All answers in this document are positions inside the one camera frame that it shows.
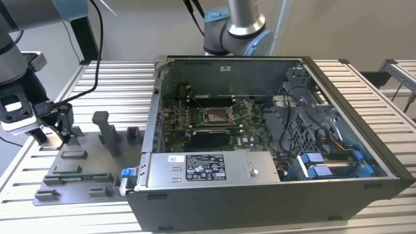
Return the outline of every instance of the motherboard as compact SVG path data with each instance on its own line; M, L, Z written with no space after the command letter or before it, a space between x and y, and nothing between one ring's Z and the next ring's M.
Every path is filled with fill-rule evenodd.
M166 152L276 152L261 108L253 96L194 97L165 102L162 131Z

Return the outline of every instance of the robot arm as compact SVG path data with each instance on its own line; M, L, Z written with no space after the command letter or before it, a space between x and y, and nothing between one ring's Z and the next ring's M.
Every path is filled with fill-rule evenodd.
M0 0L0 123L6 132L28 133L41 144L45 125L66 143L73 122L72 106L56 107L34 72L45 59L34 53L22 54L9 36L56 22L85 17L86 0Z
M229 8L205 13L205 55L264 56L269 54L273 33L265 28L258 0L228 0Z

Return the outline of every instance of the green circuit board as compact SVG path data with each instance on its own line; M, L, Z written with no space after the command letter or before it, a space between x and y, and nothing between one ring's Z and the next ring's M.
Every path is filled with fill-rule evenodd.
M162 112L166 152L277 151L260 104L249 98L236 98L232 105L225 107L188 106L185 102L178 102L164 108ZM189 148L190 135L200 130L229 132L229 143L214 148Z

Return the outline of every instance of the workbench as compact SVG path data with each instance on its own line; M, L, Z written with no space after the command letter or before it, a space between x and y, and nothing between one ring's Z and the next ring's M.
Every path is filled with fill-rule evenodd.
M314 61L406 169L416 176L416 124L372 86L350 64ZM78 67L57 100L90 88L96 63ZM117 130L144 130L153 89L153 63L104 61L97 90L72 101L74 126L97 132L94 111L109 112ZM36 190L57 151L40 151L29 137L0 178L0 232L24 233L142 233L126 202L60 206L32 205ZM348 221L290 224L189 234L332 233L386 234L416 232L416 184L392 200L373 202Z

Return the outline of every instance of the power supply label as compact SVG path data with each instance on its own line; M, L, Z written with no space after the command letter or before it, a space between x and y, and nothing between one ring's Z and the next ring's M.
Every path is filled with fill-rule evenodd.
M186 155L186 180L226 180L224 155Z

